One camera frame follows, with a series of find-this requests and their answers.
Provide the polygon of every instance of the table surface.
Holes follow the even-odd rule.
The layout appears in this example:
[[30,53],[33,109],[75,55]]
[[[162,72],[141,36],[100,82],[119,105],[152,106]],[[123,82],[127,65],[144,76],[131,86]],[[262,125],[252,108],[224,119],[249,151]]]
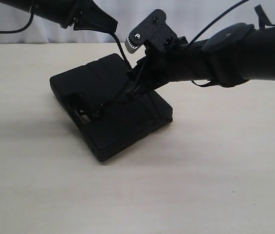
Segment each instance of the table surface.
[[111,53],[0,45],[0,234],[275,234],[275,82],[171,83],[174,122],[100,164],[49,78]]

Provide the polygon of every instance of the cylindrical tube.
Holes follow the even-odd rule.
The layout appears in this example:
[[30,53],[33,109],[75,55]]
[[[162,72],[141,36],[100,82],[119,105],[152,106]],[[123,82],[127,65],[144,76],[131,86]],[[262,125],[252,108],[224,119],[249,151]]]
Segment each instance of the cylindrical tube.
[[[0,0],[20,10],[29,12],[32,0]],[[64,24],[76,0],[35,0],[35,14],[58,24]]]
[[244,79],[275,80],[275,27],[249,35],[236,52],[235,65]]

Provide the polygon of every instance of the white wall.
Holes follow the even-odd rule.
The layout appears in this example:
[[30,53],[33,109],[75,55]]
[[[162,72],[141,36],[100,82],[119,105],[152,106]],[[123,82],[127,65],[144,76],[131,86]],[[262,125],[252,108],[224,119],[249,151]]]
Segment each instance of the white wall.
[[[156,8],[167,13],[168,24],[179,36],[192,38],[216,16],[237,0],[95,0],[106,12],[119,21],[117,35],[124,41],[128,33]],[[216,24],[204,37],[236,22],[255,23],[254,7],[262,4],[272,22],[275,22],[275,0],[253,0]],[[0,3],[0,30],[18,29],[28,20],[28,13]],[[96,32],[73,32],[59,25],[35,17],[33,25],[16,35],[0,35],[0,43],[56,43],[56,42],[110,42],[112,39]]]

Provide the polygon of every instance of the black cable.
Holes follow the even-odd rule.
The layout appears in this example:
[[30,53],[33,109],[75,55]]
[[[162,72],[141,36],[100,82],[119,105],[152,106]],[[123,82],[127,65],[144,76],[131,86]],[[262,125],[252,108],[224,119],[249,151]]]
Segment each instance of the black cable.
[[121,45],[121,42],[120,42],[119,38],[118,38],[114,33],[112,33],[112,34],[110,34],[110,35],[111,35],[111,36],[114,38],[114,40],[116,41],[117,46],[118,46],[119,51],[120,51],[120,53],[121,53],[121,55],[122,55],[122,57],[123,57],[124,62],[126,63],[126,65],[128,66],[128,68],[129,68],[130,70],[132,70],[132,66],[131,66],[130,62],[128,61],[127,56],[126,56],[125,53],[124,53],[124,50],[123,50],[123,48],[122,48],[122,45]]
[[193,43],[195,43],[197,41],[197,39],[199,37],[202,36],[202,34],[204,34],[210,27],[212,27],[215,23],[217,23],[221,18],[223,18],[224,16],[226,16],[228,13],[230,13],[231,11],[233,11],[234,9],[236,9],[237,7],[245,4],[246,2],[248,2],[250,0],[242,0],[238,3],[236,3],[235,5],[233,5],[232,7],[230,7],[229,9],[227,9],[226,11],[224,11],[221,15],[219,15],[215,20],[213,20],[211,23],[209,23],[201,32],[199,32],[193,39],[192,41],[187,45],[187,47],[190,47]]
[[29,21],[28,21],[28,23],[24,27],[22,27],[22,28],[20,28],[18,30],[13,30],[13,31],[0,31],[0,34],[20,33],[20,32],[25,31],[27,28],[29,28],[30,25],[32,24],[32,22],[34,20],[34,16],[35,16],[35,0],[32,0],[32,5],[31,5],[31,8],[30,8],[30,13],[31,13],[31,15],[30,15]]

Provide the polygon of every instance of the black plastic case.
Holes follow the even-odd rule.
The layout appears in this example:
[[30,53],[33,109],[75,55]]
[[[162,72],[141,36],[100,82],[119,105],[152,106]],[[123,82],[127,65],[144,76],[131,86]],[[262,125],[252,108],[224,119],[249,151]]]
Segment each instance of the black plastic case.
[[88,120],[76,112],[69,94],[82,93],[82,100],[90,106],[109,102],[128,80],[127,71],[121,57],[112,54],[50,79],[56,98],[101,162],[173,121],[172,107],[155,91],[149,95],[157,109],[149,96],[144,95],[127,104],[111,105],[98,119]]

